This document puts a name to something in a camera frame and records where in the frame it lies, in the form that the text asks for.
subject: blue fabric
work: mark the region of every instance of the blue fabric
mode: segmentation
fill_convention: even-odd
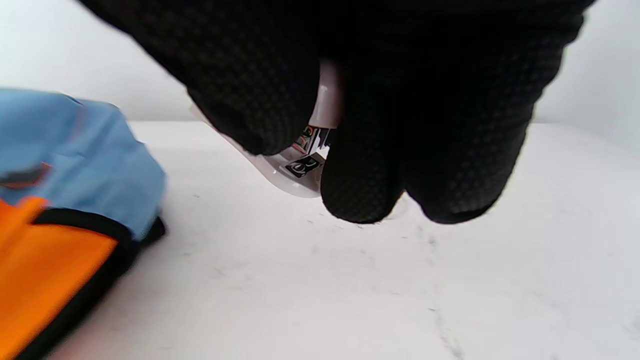
[[[118,108],[0,88],[0,179],[41,163],[51,168],[36,186],[0,186],[0,199],[15,205],[35,196],[51,208],[100,214],[128,227],[137,240],[157,216],[166,176]]]

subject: black trim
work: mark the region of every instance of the black trim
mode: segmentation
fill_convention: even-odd
[[[67,209],[45,210],[33,223],[68,225],[95,231],[116,239],[118,246],[49,326],[15,360],[39,360],[49,354],[61,340],[81,325],[118,278],[131,268],[140,251],[166,233],[163,221],[157,217],[147,236],[142,241],[133,241],[131,232],[114,220]]]

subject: white background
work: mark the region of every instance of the white background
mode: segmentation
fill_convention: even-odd
[[[592,8],[536,121],[582,127],[640,156],[639,17],[638,0]],[[131,120],[193,120],[182,86],[73,0],[0,0],[0,86],[112,102]]]
[[[475,221],[403,198],[360,226],[202,122],[131,126],[169,175],[169,235],[49,360],[640,359],[640,162],[595,136],[533,124]]]

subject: white wall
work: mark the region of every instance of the white wall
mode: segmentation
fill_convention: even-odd
[[[0,0],[0,86],[112,102],[131,120],[194,120],[184,87],[75,0]]]
[[[582,127],[640,156],[640,1],[599,0],[536,120]]]
[[[640,156],[640,1],[599,0],[536,120]],[[0,86],[112,102],[132,120],[193,120],[183,87],[74,0],[0,0]]]

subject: black logo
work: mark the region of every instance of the black logo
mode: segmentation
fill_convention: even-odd
[[[0,174],[0,186],[9,189],[24,189],[37,185],[51,167],[45,163],[22,171]]]
[[[303,177],[311,170],[320,166],[320,162],[311,156],[293,161],[285,166],[285,168],[296,177]]]

